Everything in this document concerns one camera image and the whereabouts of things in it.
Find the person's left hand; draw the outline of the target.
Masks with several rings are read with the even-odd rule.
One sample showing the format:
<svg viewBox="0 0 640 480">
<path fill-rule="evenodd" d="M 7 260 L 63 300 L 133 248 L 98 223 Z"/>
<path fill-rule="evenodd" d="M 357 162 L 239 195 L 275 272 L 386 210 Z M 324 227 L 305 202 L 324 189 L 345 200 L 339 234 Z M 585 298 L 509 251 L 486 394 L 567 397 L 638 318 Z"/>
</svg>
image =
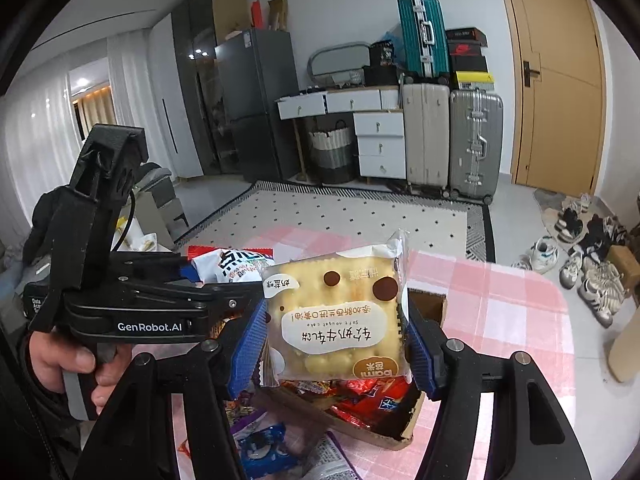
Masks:
<svg viewBox="0 0 640 480">
<path fill-rule="evenodd" d="M 51 392 L 64 392 L 64 372 L 96 374 L 96 388 L 91 393 L 91 400 L 98 414 L 104 409 L 132 357 L 132 345 L 119 344 L 114 360 L 97 366 L 92 352 L 55 332 L 33 332 L 28 350 L 38 382 Z"/>
</svg>

